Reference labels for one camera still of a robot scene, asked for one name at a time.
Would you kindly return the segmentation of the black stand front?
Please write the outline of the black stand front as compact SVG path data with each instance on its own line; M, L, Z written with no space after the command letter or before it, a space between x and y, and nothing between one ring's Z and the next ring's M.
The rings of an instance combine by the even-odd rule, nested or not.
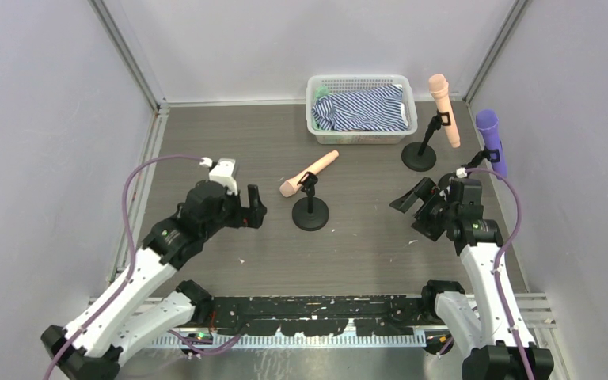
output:
M422 142L411 142L401 152L401 160L409 169L417 172L426 172L436 163L436 152L428 145L434 133L442 127L450 126L450 113L437 111L431 118Z

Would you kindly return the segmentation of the purple microphone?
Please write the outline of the purple microphone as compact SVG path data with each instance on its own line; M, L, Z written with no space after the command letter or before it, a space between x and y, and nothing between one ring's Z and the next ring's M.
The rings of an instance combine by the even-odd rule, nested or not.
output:
M507 163L499 133L499 118L492 109L479 111L475 116L476 127L484 141L484 149L489 152L488 160L492 170L501 177L507 176Z

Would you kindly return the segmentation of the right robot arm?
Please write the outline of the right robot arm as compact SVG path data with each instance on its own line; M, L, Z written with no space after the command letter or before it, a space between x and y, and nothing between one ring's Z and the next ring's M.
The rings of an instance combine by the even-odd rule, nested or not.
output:
M538 346L519 310L500 228L484 217L481 182L456 178L441 189L425 177L390 207L405 213L418 200L412 228L432 241L452 241L473 288L473 301L454 281L430 280L421 292L462 354L462 378L550 378L553 355Z

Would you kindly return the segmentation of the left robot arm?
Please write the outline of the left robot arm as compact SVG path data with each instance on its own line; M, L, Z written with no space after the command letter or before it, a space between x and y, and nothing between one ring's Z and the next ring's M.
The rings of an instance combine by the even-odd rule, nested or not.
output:
M223 228L258 229L267 208L258 186L247 187L248 204L216 181L192 188L173 215L153 225L125 272L80 316L51 325L41 340L55 365L70 379L114 379L138 351L165 331L203 323L212 297L192 280L147 311L135 311Z

